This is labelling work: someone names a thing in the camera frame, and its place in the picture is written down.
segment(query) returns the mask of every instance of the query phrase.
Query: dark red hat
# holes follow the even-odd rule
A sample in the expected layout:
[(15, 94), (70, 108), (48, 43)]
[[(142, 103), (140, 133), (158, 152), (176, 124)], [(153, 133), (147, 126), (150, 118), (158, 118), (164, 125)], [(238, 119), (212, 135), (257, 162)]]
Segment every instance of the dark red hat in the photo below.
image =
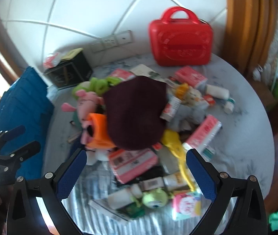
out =
[(138, 76), (103, 95), (108, 133), (117, 147), (141, 150), (160, 141), (166, 121), (166, 83)]

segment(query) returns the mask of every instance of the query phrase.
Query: black box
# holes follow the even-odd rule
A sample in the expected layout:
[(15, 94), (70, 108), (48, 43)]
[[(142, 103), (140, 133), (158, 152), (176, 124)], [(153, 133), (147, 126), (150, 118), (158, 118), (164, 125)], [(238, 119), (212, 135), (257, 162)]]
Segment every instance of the black box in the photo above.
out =
[(44, 72), (58, 89), (76, 86), (81, 82), (89, 81), (93, 70), (82, 50), (82, 48), (76, 48), (69, 51), (62, 57), (56, 67)]

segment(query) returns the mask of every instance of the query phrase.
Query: case handle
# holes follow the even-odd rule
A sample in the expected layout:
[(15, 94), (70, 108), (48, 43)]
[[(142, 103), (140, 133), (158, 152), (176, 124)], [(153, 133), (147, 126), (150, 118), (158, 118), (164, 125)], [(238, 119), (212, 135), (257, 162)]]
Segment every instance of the case handle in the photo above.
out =
[(171, 7), (168, 10), (166, 10), (161, 18), (162, 22), (165, 24), (168, 24), (170, 22), (170, 20), (172, 19), (171, 15), (173, 15), (177, 11), (184, 11), (185, 13), (187, 13), (188, 18), (189, 18), (189, 20), (192, 21), (192, 23), (194, 23), (194, 24), (200, 23), (196, 14), (194, 14), (192, 11), (190, 11), (184, 7), (180, 7), (180, 6)]

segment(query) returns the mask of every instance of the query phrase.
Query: wall socket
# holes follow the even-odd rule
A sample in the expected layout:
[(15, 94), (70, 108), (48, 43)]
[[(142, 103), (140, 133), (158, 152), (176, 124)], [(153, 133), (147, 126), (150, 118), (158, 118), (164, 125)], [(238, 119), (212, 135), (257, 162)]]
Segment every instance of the wall socket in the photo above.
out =
[(117, 46), (117, 41), (116, 41), (116, 38), (115, 38), (114, 34), (112, 34), (111, 36), (103, 38), (102, 42), (103, 42), (104, 47), (106, 49), (113, 48), (113, 47)]
[(90, 43), (90, 47), (93, 53), (122, 46), (127, 43), (133, 42), (132, 32), (130, 30), (120, 32), (118, 34), (112, 34), (104, 37), (100, 40), (96, 40)]

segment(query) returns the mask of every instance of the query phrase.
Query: blue gripper pad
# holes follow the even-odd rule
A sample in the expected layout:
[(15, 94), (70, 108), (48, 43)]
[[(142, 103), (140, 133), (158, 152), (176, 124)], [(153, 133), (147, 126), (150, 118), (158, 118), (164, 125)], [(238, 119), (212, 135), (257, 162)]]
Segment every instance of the blue gripper pad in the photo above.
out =
[(68, 198), (86, 163), (87, 153), (86, 151), (82, 150), (72, 161), (71, 165), (64, 172), (64, 175), (58, 182), (56, 197), (59, 200)]
[(191, 150), (188, 150), (185, 161), (204, 197), (213, 202), (217, 196), (216, 185), (213, 179)]

